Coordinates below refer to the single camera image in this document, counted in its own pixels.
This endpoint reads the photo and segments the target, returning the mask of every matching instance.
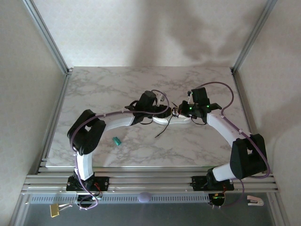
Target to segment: white clip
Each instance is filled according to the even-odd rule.
[[[248,195],[246,199],[249,201],[248,206],[263,206],[264,202],[261,198]]]
[[[160,102],[165,100],[165,97],[162,93],[156,93],[157,96],[157,104],[156,106],[159,107],[160,106]]]

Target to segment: gray floor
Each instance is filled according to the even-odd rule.
[[[224,209],[212,209],[207,203],[180,204],[100,204],[91,210],[73,206],[51,218],[49,204],[31,204],[25,226],[271,226],[273,225],[268,199],[261,197],[264,206],[248,206],[246,195],[242,202]],[[239,194],[228,194],[226,203]]]

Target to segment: black cable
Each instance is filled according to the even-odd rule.
[[[171,109],[171,114],[173,115],[173,117],[178,117],[179,118],[179,115],[176,114],[176,107],[173,107]]]
[[[200,125],[200,126],[204,126],[204,125],[207,124],[207,123],[204,123],[204,124],[196,123],[196,122],[192,119],[192,117],[191,117],[191,121],[193,121],[193,123],[195,123],[195,124],[197,124],[197,125]]]
[[[173,105],[174,105],[175,107],[178,107],[174,102],[171,102],[171,103],[173,103]]]
[[[152,124],[152,122],[153,122],[154,120],[153,119],[151,119],[151,122],[148,122],[148,123],[140,123],[141,125],[149,125],[149,124]]]
[[[138,100],[134,100],[132,103],[130,103],[130,106],[133,106],[134,104],[136,104],[138,102]]]
[[[155,138],[157,138],[158,136],[160,136],[160,135],[166,130],[166,128],[168,127],[168,125],[169,125],[169,123],[170,123],[172,117],[173,117],[173,116],[170,117],[170,119],[169,119],[169,121],[168,121],[168,124],[166,125],[166,127],[164,128],[164,130],[163,130],[162,132],[160,132],[158,135],[156,135]]]

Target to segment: perforated metal strip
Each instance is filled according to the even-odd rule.
[[[70,203],[77,200],[75,194],[34,194],[31,203]],[[208,194],[153,194],[147,203],[197,203],[209,202]],[[140,203],[137,194],[105,194],[99,204]]]

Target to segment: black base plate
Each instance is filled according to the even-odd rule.
[[[224,180],[214,185],[206,185],[207,178],[206,176],[194,176],[192,178],[192,183],[190,186],[193,187],[193,191],[224,191],[224,188],[226,191],[233,191],[234,186],[233,184],[230,184],[230,180]]]
[[[102,192],[107,192],[109,187],[109,179],[110,179],[109,177],[93,177],[92,179],[93,181],[90,183],[91,187],[89,188],[89,191],[98,192],[97,187],[94,185],[94,183],[97,183]],[[74,175],[68,178],[66,191],[67,192],[83,191],[79,181]]]

